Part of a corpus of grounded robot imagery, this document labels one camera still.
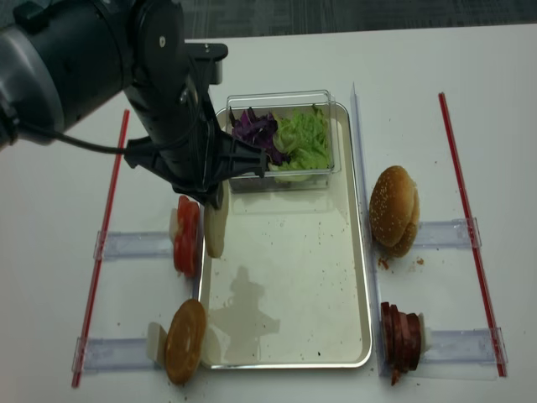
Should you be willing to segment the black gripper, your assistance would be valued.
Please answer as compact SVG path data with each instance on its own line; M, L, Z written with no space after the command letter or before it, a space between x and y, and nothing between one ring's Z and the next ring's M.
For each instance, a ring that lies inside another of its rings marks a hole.
M130 139L123 158L131 168L144 168L167 181L175 192L219 210L221 183L245 174L264 177L267 155L263 148L211 126L211 115L204 110L210 102L208 87L201 81L186 81L170 99L152 84L127 87L124 93L148 136Z

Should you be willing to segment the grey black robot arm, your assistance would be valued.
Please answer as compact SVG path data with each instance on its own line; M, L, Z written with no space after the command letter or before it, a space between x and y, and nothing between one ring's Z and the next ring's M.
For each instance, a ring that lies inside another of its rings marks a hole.
M220 208L223 184L263 176L267 156L225 133L209 88L224 44L189 43L176 1L27 1L1 31L1 144L61 141L121 155L174 191ZM67 131L123 93L146 136L107 147Z

